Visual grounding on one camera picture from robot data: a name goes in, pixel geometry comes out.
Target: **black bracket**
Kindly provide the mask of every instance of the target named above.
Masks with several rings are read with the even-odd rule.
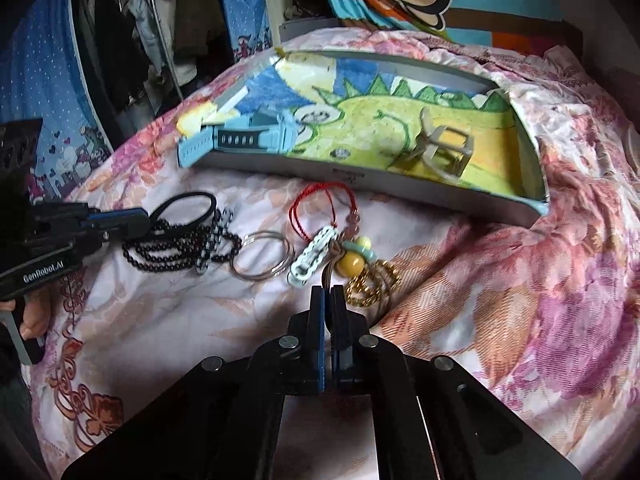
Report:
[[[381,480],[580,479],[453,359],[405,356],[370,334],[336,285],[313,287],[309,310],[250,358],[204,359],[73,462],[63,480],[269,480],[285,396],[328,389],[370,396]]]

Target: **bed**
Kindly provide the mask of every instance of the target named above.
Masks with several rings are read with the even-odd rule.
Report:
[[[323,45],[453,66],[509,92],[539,143],[549,215],[528,230],[358,192],[362,232],[402,276],[393,309],[372,331],[412,356],[451,355],[585,478],[610,478],[640,434],[640,180],[621,141],[637,135],[633,126],[566,47],[525,57],[424,32],[360,28],[319,30],[289,44]],[[294,240],[287,211],[305,182],[177,166],[176,119],[246,67],[241,61],[141,130],[69,199],[151,211],[179,192],[206,190],[234,209],[238,234],[270,229]],[[303,210],[311,228],[326,221],[321,201]],[[172,210],[169,220],[191,216]],[[264,246],[255,256],[276,250]],[[201,359],[241,358],[282,334],[318,283],[316,276],[293,289],[281,276],[256,285],[228,266],[202,277],[145,274],[117,244],[96,254],[56,284],[46,355],[24,369],[53,478]],[[376,478],[366,404],[298,407],[287,401],[275,479]]]

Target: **blue polka dot fabric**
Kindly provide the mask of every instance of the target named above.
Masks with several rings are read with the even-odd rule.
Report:
[[[271,48],[271,30],[264,0],[222,0],[234,61]]]
[[[70,0],[36,0],[0,54],[0,122],[42,117],[31,195],[64,198],[110,155],[82,86]]]

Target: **storage box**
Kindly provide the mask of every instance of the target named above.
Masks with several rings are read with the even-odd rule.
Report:
[[[489,79],[447,66],[365,52],[264,53],[215,99],[218,110],[288,108],[298,141],[283,155],[212,151],[199,165],[340,180],[407,200],[531,227],[548,212],[537,144]],[[475,152],[458,184],[408,155],[427,108],[437,125],[468,131]]]

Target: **red cord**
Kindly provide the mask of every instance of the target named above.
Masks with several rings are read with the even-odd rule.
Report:
[[[347,193],[347,195],[349,195],[351,213],[357,213],[358,211],[358,207],[356,205],[356,197],[353,194],[353,191],[346,184],[343,184],[341,182],[309,184],[309,186],[306,186],[305,189],[300,192],[300,194],[296,197],[293,204],[291,205],[291,208],[289,208],[289,221],[291,222],[293,230],[300,238],[302,238],[307,243],[311,242],[312,238],[305,232],[305,230],[302,228],[302,225],[300,224],[300,219],[298,218],[298,206],[300,205],[300,202],[302,202],[302,200],[304,200],[305,198],[315,194],[318,191],[323,190],[329,199],[329,204],[331,205],[331,225],[337,228],[338,224],[335,218],[334,201],[331,198],[331,193],[329,193],[329,188],[331,187],[339,187],[343,189]]]

